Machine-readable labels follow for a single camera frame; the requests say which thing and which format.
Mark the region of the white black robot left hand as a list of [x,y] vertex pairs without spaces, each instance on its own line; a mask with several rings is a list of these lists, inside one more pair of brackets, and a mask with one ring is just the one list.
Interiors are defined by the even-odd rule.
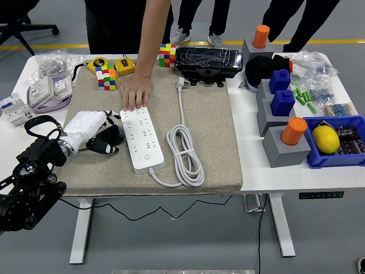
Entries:
[[75,156],[81,145],[100,154],[117,153],[118,145],[124,140],[125,134],[123,129],[113,122],[112,117],[121,118],[112,110],[79,111],[58,139],[66,158],[71,159]]

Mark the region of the person's left hand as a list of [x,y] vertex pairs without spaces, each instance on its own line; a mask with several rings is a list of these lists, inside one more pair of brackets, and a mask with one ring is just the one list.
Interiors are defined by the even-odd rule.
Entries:
[[120,87],[123,99],[122,110],[133,111],[141,107],[147,107],[152,92],[151,74],[134,73],[132,78],[124,82]]

